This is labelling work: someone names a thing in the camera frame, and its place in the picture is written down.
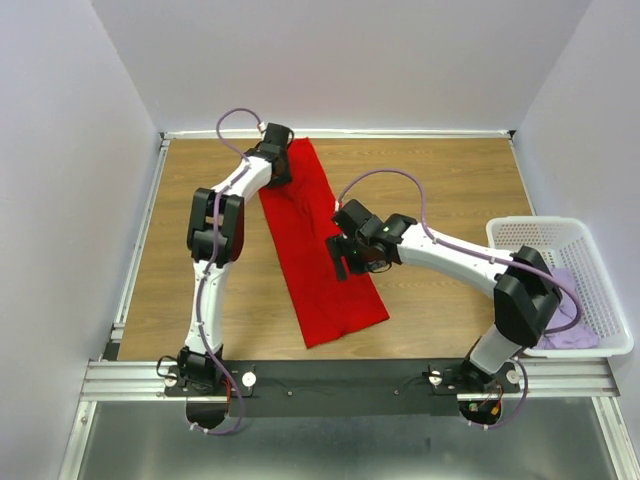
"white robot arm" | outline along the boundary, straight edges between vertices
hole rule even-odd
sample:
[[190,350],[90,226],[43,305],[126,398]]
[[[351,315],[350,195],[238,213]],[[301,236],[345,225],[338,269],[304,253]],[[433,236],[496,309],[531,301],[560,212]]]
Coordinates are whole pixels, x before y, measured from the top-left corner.
[[[271,182],[272,165],[264,158],[258,156],[247,157],[236,170],[222,183],[213,187],[210,192],[218,192],[229,184],[230,178],[236,178],[242,171],[248,168],[240,179],[225,191],[227,198],[242,199],[242,205],[246,204],[258,190]],[[185,345],[192,352],[202,355],[206,353],[202,337],[197,326],[198,318],[196,308],[200,308],[200,315],[204,322],[204,331],[211,349],[217,352],[222,347],[222,307],[224,304],[224,291],[229,278],[229,272],[233,263],[230,261],[218,267],[212,265],[208,275],[205,275],[209,259],[200,259],[193,261],[193,270],[195,273],[195,290],[193,295],[193,308],[191,311],[191,325]],[[197,304],[197,292],[200,282],[205,282],[202,287],[200,305]]]
[[[199,188],[193,196],[187,247],[193,259],[195,290],[191,324],[178,362],[194,366],[194,371],[201,370],[203,378],[210,376],[215,367],[207,357],[200,334],[198,309],[206,341],[211,350],[220,355],[224,292],[233,262],[240,256],[244,244],[245,204],[262,187],[291,181],[287,147],[292,135],[287,127],[268,124],[262,141],[245,153],[240,165],[227,179],[213,188]],[[214,212],[218,193],[218,217],[222,220]],[[214,239],[216,222],[218,233]],[[217,253],[212,259],[214,243],[217,243]]]
[[557,287],[535,273],[504,265],[520,262],[549,274],[535,249],[496,250],[434,231],[430,238],[416,219],[393,214],[383,222],[357,200],[339,208],[333,221],[342,234],[327,239],[327,247],[339,280],[347,277],[344,263],[355,275],[405,263],[437,270],[493,298],[495,323],[472,347],[459,372],[471,383],[488,383],[516,352],[536,345],[562,298]]

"white wall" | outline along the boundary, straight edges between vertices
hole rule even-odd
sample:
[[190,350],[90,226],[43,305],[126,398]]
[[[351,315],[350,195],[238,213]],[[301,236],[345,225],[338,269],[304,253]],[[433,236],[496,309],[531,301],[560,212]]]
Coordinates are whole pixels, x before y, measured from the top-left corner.
[[158,137],[86,0],[0,15],[0,478],[57,478]]
[[92,1],[162,131],[514,129],[590,2]]
[[[539,214],[584,220],[640,340],[640,2],[594,0],[515,136]],[[640,353],[612,360],[640,453]]]

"black mounting plate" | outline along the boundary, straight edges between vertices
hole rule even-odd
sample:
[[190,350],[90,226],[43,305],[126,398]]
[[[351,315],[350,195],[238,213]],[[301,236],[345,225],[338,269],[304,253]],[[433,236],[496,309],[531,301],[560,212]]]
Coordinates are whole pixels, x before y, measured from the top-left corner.
[[[224,366],[229,370],[229,373],[231,373],[231,376],[238,384],[242,396],[250,397],[253,395],[253,386],[247,387],[242,383],[242,376],[245,373],[255,373],[253,362],[225,361]],[[169,367],[168,374],[175,376],[176,383],[175,385],[168,386],[165,381],[164,394],[167,397],[217,397],[227,394],[227,387],[222,383],[223,378],[220,372],[218,372],[216,379],[212,380],[211,383],[191,381],[187,376],[182,375],[175,365]]]
[[[247,417],[456,416],[460,414],[457,394],[486,392],[448,389],[444,386],[446,379],[443,387],[434,388],[428,372],[438,370],[446,377],[462,363],[461,358],[224,361],[246,397]],[[507,364],[497,376],[505,393],[517,392],[519,388],[506,379],[506,373],[512,369]],[[251,389],[242,385],[242,376],[248,371],[256,376]],[[209,389],[178,382],[167,388],[166,394],[188,396],[191,401],[197,401],[198,396],[225,395],[220,380]],[[233,396],[230,415],[238,413],[238,401]]]
[[515,365],[511,362],[506,362],[500,370],[494,375],[494,379],[491,383],[485,386],[485,389],[479,392],[477,389],[470,388],[468,385],[457,380],[461,367],[460,359],[455,358],[443,358],[434,359],[429,361],[429,370],[424,373],[428,377],[429,372],[437,371],[442,375],[442,383],[439,385],[431,385],[432,391],[435,395],[458,395],[468,393],[491,393],[496,391],[496,384],[499,382],[502,386],[504,393],[518,393],[520,391],[520,385],[518,383],[511,383],[507,379],[507,374],[510,371],[516,371]]

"metal edge trim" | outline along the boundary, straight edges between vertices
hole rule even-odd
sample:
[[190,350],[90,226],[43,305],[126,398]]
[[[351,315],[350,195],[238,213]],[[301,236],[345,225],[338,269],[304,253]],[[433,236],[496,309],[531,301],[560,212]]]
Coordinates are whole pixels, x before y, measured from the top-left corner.
[[[295,128],[296,136],[310,138],[510,138],[507,130],[393,130]],[[225,138],[260,138],[255,128],[221,130]],[[165,139],[216,139],[215,130],[165,132]]]
[[151,222],[151,214],[153,213],[153,207],[155,205],[156,197],[158,195],[158,189],[160,187],[160,180],[162,179],[162,171],[167,159],[167,153],[169,151],[169,141],[163,140],[160,151],[158,152],[158,161],[156,163],[155,172],[153,174],[153,180],[151,182],[151,189],[147,197],[147,203],[145,205],[144,215],[140,229],[138,230],[138,237],[134,245],[133,257],[129,264],[129,271],[122,289],[122,295],[120,297],[120,303],[118,304],[118,310],[113,321],[114,325],[124,324],[127,321],[127,315],[129,311],[129,303],[131,301],[131,295],[133,294],[133,287],[138,276],[138,269],[140,268],[140,260],[142,259],[142,253],[144,251],[144,243],[147,239],[147,232],[149,231],[149,224]]
[[[614,397],[615,380],[605,360],[558,362],[524,360],[530,377],[531,398]],[[175,400],[164,396],[164,383],[155,372],[155,362],[90,362],[80,395],[83,401]],[[507,395],[519,398],[521,394]],[[485,398],[485,395],[459,395],[459,400]],[[202,401],[223,401],[213,397]]]
[[622,418],[618,400],[594,397],[592,401],[618,479],[640,478],[640,465]]
[[97,402],[80,401],[76,417],[71,428],[71,435],[60,468],[60,480],[77,479],[82,466],[82,459],[89,442],[91,426],[96,412]]

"bolt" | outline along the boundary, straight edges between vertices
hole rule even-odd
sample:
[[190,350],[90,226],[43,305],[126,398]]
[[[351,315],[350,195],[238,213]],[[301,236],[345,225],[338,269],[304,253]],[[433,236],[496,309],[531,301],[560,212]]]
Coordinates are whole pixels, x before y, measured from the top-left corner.
[[164,379],[165,387],[169,387],[169,388],[175,387],[176,383],[178,383],[178,379],[177,378],[171,377],[171,378],[165,378]]
[[431,373],[432,375],[429,376],[429,383],[431,383],[431,385],[433,385],[434,387],[437,387],[442,383],[442,377],[440,376],[440,372],[437,370],[434,370]]
[[507,381],[514,385],[518,384],[520,382],[520,374],[515,370],[509,370],[507,372]]
[[253,372],[247,372],[242,376],[242,384],[247,388],[253,387],[256,380],[256,374]]

